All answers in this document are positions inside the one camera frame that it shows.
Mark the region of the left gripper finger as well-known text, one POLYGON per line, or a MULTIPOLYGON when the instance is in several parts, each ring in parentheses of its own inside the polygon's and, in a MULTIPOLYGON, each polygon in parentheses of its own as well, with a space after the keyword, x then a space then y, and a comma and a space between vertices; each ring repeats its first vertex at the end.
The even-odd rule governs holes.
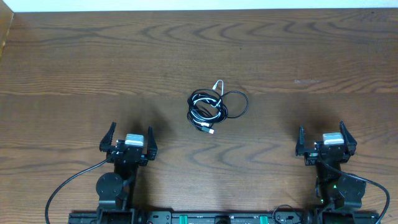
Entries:
POLYGON ((113 150, 114 146, 112 145, 112 141, 113 141, 113 134, 114 134, 115 129, 116 129, 116 123, 112 122, 108 132, 105 134, 103 139, 100 141, 99 150, 101 152, 109 152, 109 151, 113 150))
POLYGON ((148 128, 148 142, 147 142, 147 158, 149 161, 154 161, 157 155, 158 147, 155 141, 152 127, 148 128))

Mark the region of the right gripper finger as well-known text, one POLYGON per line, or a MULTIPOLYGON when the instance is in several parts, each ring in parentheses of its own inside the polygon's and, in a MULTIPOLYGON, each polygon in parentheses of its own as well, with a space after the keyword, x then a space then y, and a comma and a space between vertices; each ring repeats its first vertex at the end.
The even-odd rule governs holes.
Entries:
POLYGON ((345 146, 347 147, 349 155, 354 155, 356 151, 357 141, 349 133, 343 121, 340 121, 340 133, 343 136, 345 146))
POLYGON ((303 156, 307 152, 305 144, 305 130, 303 126, 299 128, 299 136, 295 147, 295 155, 303 156))

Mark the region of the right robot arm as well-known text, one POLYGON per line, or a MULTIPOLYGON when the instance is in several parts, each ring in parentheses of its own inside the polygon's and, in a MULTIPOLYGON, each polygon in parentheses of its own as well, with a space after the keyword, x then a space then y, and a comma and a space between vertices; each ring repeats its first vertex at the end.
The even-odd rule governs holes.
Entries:
POLYGON ((303 223, 354 223, 354 213, 362 206, 366 182, 341 170, 356 151, 357 141, 340 122, 340 131, 326 133, 321 141, 308 147, 304 127, 299 127, 295 154, 304 157, 306 166, 315 166, 315 195, 321 200, 305 212, 303 223))

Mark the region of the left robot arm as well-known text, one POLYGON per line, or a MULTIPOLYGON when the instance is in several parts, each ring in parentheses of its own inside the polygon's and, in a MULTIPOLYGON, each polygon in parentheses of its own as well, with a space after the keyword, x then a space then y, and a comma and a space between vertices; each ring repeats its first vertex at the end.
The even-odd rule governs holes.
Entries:
POLYGON ((113 145, 115 128, 116 123, 113 122, 99 144, 99 150, 106 153, 106 162, 114 165, 114 171, 103 174, 96 183, 99 205, 95 223, 146 223, 146 213, 134 208, 132 198, 138 168, 146 166, 157 155, 153 129, 148 128, 146 138, 127 134, 125 139, 113 145))

